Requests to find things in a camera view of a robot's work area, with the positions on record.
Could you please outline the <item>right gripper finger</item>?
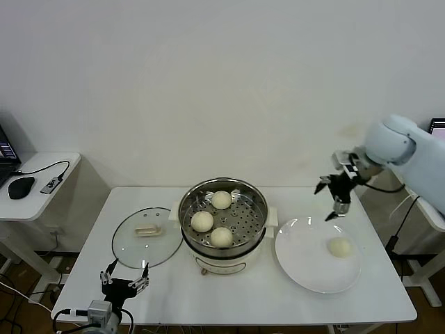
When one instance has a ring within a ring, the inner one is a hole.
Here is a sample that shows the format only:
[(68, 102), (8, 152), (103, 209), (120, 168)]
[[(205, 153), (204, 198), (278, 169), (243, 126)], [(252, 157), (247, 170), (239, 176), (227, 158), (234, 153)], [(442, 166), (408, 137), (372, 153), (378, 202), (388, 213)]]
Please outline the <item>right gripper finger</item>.
[(330, 182), (331, 182), (330, 176), (321, 176), (319, 183), (316, 185), (314, 194), (317, 194), (320, 191), (322, 191), (327, 185), (330, 184)]
[(325, 221), (331, 221), (337, 218), (342, 218), (348, 213), (348, 210), (349, 210), (349, 203), (344, 202), (342, 199), (336, 196), (334, 198), (332, 212), (328, 214)]

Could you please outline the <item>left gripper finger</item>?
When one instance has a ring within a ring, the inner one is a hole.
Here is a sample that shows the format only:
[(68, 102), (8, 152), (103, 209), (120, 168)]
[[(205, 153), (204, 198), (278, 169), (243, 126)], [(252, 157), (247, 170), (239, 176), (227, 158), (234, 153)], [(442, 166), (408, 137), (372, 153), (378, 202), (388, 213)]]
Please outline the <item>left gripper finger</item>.
[(133, 280), (128, 284), (132, 289), (145, 289), (149, 285), (149, 263), (147, 263), (143, 269), (140, 278)]
[(102, 285), (110, 285), (112, 283), (112, 273), (118, 263), (118, 260), (115, 259), (112, 263), (110, 263), (104, 271), (100, 272), (100, 280)]

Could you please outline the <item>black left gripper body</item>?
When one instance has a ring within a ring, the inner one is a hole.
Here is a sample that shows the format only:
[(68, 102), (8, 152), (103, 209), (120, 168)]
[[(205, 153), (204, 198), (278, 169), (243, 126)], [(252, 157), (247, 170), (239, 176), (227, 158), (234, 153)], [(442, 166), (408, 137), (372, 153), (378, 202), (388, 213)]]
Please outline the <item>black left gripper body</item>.
[(112, 278), (110, 285), (102, 285), (104, 300), (111, 303), (124, 303), (127, 299), (135, 298), (143, 289), (132, 289), (128, 284), (131, 280)]

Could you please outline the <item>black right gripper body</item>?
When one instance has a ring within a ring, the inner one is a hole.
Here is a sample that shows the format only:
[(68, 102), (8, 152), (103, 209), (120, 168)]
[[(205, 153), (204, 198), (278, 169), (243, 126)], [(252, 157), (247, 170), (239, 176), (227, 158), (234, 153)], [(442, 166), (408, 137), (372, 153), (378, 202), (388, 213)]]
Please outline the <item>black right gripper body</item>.
[(329, 175), (329, 190), (334, 200), (340, 202), (350, 202), (350, 192), (357, 186), (355, 180), (346, 173)]

